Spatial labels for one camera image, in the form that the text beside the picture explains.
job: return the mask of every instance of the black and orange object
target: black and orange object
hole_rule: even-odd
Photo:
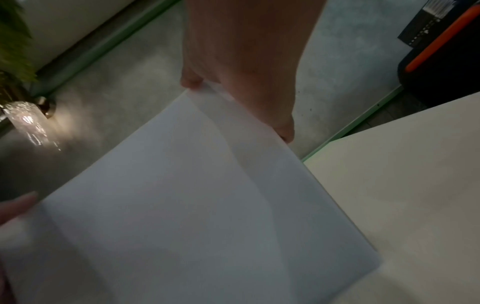
[[[480,91],[480,2],[454,13],[443,31],[398,66],[404,88],[430,107]]]

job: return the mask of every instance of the finger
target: finger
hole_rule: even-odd
[[[204,79],[195,73],[189,64],[185,64],[181,71],[180,85],[187,89],[198,88]]]
[[[275,132],[285,141],[287,144],[291,143],[295,138],[295,124],[294,119],[290,116],[290,120],[281,127],[274,128]]]
[[[38,202],[36,192],[25,194],[12,201],[0,203],[0,225],[24,214]]]

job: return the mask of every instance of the dark floor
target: dark floor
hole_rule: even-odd
[[[355,134],[387,122],[399,119],[427,109],[426,105],[417,100],[408,92],[401,92],[389,103],[368,117],[365,121],[353,128],[345,136]]]

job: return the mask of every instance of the skin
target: skin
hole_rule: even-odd
[[[38,202],[35,192],[23,195],[17,199],[0,202],[0,225],[26,213]],[[10,286],[5,280],[4,273],[0,268],[0,304],[13,304],[15,302]]]
[[[287,142],[300,58],[325,0],[186,0],[180,83],[223,87]]]

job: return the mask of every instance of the white paper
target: white paper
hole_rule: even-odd
[[[274,131],[208,86],[0,234],[18,304],[319,303],[379,263]]]

